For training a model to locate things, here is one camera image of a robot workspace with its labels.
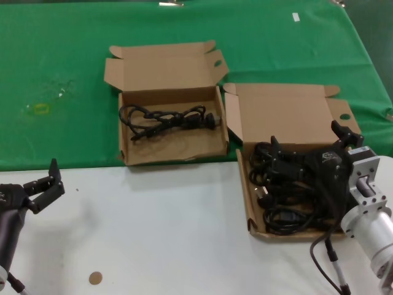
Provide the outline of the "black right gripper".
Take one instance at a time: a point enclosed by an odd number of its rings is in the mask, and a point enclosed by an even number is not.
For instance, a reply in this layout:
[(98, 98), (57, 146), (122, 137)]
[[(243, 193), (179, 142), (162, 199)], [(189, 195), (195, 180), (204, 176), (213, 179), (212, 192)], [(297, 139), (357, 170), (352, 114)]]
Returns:
[[(305, 165), (315, 177), (315, 183), (329, 205), (339, 213), (345, 213), (349, 208), (349, 164), (345, 156), (345, 148), (363, 146), (363, 136), (353, 132), (349, 127), (340, 125), (336, 120), (331, 123), (331, 129), (337, 140), (329, 145), (313, 149), (305, 154)], [(273, 171), (292, 180), (303, 180), (304, 157), (296, 152), (282, 149), (275, 136), (271, 136), (271, 168)]]

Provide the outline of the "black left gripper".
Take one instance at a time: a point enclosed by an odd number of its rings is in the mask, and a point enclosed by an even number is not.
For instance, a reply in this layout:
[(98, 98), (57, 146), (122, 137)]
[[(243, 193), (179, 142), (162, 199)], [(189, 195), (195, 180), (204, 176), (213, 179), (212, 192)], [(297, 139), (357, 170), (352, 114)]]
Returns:
[[(38, 194), (37, 198), (30, 201), (28, 194)], [(24, 184), (2, 184), (1, 185), (1, 212), (10, 210), (29, 209), (38, 214), (65, 193), (61, 173), (55, 158), (49, 167), (49, 175)]]

